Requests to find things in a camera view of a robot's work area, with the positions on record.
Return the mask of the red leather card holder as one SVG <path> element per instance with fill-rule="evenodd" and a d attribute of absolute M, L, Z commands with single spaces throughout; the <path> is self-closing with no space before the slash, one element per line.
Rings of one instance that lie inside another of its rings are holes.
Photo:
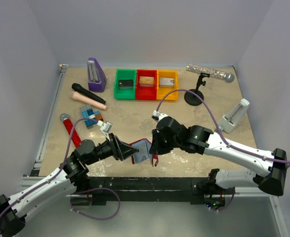
<path fill-rule="evenodd" d="M 143 161 L 149 160 L 153 167 L 156 167 L 159 163 L 159 158 L 157 155 L 151 154 L 150 148 L 152 143 L 147 138 L 142 138 L 140 140 L 130 143 L 133 148 L 139 151 L 131 156 L 132 164 L 139 164 Z"/>

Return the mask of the blue credit card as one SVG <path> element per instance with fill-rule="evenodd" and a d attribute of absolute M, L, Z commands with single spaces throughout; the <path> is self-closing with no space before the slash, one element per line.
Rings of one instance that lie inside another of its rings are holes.
<path fill-rule="evenodd" d="M 134 143 L 132 147 L 138 149 L 138 152 L 133 155 L 134 164 L 141 163 L 149 158 L 147 143 L 145 141 Z"/>

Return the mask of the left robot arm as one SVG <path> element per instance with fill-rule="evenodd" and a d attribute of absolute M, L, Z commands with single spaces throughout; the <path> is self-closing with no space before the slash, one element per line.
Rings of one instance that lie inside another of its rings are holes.
<path fill-rule="evenodd" d="M 0 235 L 12 237 L 25 227 L 26 218 L 45 205 L 75 192 L 85 193 L 90 185 L 88 165 L 109 157 L 123 161 L 138 151 L 112 133 L 98 145 L 88 139 L 81 141 L 71 155 L 45 178 L 15 195 L 0 195 Z"/>

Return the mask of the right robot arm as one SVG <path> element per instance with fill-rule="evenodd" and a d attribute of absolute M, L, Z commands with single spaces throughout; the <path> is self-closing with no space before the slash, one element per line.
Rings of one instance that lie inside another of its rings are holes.
<path fill-rule="evenodd" d="M 153 115 L 152 119 L 157 126 L 152 130 L 151 154 L 160 156 L 179 148 L 189 154 L 223 158 L 244 167 L 243 170 L 212 170 L 207 181 L 211 193 L 246 186 L 258 187 L 273 196 L 284 194 L 287 173 L 284 150 L 257 150 L 231 140 L 224 142 L 218 133 L 208 128 L 185 127 L 165 114 Z"/>

